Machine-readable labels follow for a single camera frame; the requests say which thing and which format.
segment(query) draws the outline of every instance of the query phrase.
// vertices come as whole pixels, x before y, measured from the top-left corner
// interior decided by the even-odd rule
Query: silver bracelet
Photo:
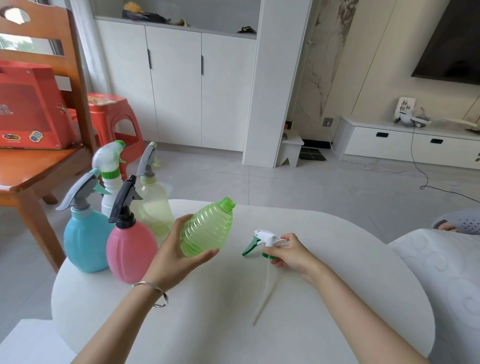
[[[159,291],[163,295],[163,298],[165,299],[165,303],[163,305],[154,304],[153,307],[162,308],[162,307],[165,307],[168,304],[168,296],[165,292],[163,292],[163,290],[159,286],[156,286],[155,284],[150,283],[150,282],[143,282],[142,281],[142,282],[137,282],[137,283],[132,284],[132,288],[138,286],[139,284],[144,284],[146,286],[149,286],[150,288],[153,288],[154,290]]]

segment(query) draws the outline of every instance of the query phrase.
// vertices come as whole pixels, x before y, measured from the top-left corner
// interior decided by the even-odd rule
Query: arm
[[[199,265],[208,262],[218,249],[187,258],[180,249],[180,234],[192,215],[178,218],[158,250],[142,281],[151,282],[165,292],[179,284]],[[146,286],[132,288],[72,364],[122,364],[154,303],[161,293]]]
[[[282,239],[289,241],[288,247],[265,248],[264,252],[278,257],[272,260],[272,264],[288,266],[302,273],[303,278],[316,288],[359,363],[428,363],[334,271],[310,253],[295,234],[284,235]]]

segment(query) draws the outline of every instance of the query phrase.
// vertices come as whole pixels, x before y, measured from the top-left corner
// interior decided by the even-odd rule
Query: small white stool
[[[295,168],[299,160],[300,149],[303,145],[303,140],[294,130],[284,130],[288,139],[282,140],[280,150],[278,151],[278,158],[276,159],[276,166],[280,167],[287,159],[290,167]]]

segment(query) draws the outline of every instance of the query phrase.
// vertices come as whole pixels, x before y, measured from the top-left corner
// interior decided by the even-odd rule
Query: white drawer
[[[411,162],[411,142],[411,133],[356,127],[345,154]]]
[[[480,143],[476,140],[415,134],[413,157],[419,163],[480,169]]]

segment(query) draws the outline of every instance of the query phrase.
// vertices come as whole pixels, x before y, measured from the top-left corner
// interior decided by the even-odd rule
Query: power outlet
[[[322,125],[329,128],[330,126],[332,126],[332,123],[333,123],[333,118],[324,118],[324,123]]]

